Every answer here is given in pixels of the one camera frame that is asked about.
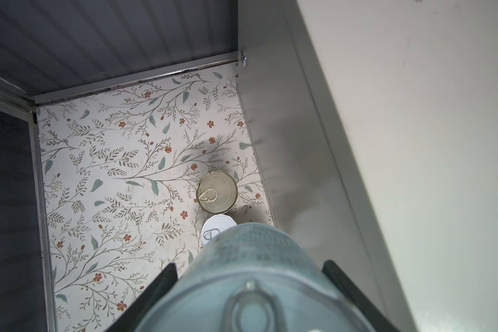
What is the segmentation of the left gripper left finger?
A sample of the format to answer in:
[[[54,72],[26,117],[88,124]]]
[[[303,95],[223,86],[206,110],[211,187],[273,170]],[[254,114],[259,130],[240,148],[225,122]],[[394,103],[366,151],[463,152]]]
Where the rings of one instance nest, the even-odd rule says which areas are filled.
[[[137,297],[133,304],[108,329],[107,332],[135,331],[141,320],[178,282],[175,263],[168,264],[156,279]]]

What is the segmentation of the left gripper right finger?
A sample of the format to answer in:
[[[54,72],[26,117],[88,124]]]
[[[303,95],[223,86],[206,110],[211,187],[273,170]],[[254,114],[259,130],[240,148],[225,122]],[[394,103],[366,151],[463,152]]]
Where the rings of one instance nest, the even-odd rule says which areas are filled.
[[[398,329],[372,304],[334,261],[325,261],[322,272],[348,301],[365,316],[376,331],[398,332]]]

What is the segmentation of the light blue labelled can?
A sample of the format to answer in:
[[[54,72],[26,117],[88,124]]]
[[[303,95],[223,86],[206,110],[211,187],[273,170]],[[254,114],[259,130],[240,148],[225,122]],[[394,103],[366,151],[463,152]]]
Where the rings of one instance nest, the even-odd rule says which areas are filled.
[[[206,244],[138,331],[372,331],[287,234],[243,224]]]

